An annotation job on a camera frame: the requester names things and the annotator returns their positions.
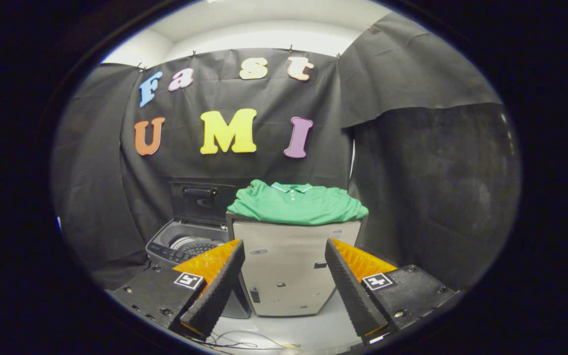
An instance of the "washing machine drum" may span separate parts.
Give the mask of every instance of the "washing machine drum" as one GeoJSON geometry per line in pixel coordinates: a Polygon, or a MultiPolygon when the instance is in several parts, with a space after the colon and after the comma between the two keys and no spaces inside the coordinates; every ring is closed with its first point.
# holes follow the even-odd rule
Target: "washing machine drum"
{"type": "Polygon", "coordinates": [[[223,245],[223,242],[180,234],[173,238],[170,248],[183,252],[190,259],[219,245],[223,245]]]}

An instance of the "floor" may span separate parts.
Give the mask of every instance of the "floor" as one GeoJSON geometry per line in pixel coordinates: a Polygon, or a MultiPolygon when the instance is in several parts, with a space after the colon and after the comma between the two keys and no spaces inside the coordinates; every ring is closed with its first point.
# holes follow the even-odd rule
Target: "floor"
{"type": "Polygon", "coordinates": [[[336,355],[361,343],[338,292],[316,316],[221,317],[207,341],[219,335],[218,345],[235,344],[236,348],[216,349],[234,355],[336,355]]]}

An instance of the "green polo shirt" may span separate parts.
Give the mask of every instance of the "green polo shirt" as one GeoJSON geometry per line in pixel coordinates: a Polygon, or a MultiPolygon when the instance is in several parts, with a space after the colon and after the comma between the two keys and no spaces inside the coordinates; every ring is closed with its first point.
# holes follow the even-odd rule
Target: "green polo shirt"
{"type": "Polygon", "coordinates": [[[320,225],[363,218],[369,211],[356,198],[340,188],[324,186],[269,186],[261,180],[239,189],[230,212],[266,222],[320,225]]]}

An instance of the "shirt collar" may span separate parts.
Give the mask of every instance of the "shirt collar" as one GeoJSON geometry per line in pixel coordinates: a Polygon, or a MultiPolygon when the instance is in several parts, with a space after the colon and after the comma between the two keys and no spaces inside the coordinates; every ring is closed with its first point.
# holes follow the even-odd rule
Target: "shirt collar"
{"type": "Polygon", "coordinates": [[[274,182],[271,185],[272,188],[278,189],[279,191],[282,192],[289,192],[291,190],[295,190],[298,191],[300,193],[306,193],[306,191],[308,191],[310,188],[312,188],[313,186],[310,184],[304,184],[304,185],[295,185],[295,184],[291,184],[291,185],[285,185],[285,184],[280,184],[279,182],[274,182]]]}

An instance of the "washing machine lid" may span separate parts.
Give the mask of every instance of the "washing machine lid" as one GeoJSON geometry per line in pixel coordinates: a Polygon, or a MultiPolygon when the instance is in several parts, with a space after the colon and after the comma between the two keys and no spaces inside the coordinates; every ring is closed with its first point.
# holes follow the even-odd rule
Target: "washing machine lid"
{"type": "Polygon", "coordinates": [[[225,213],[237,191],[234,185],[171,182],[172,214],[175,219],[227,224],[225,213]]]}

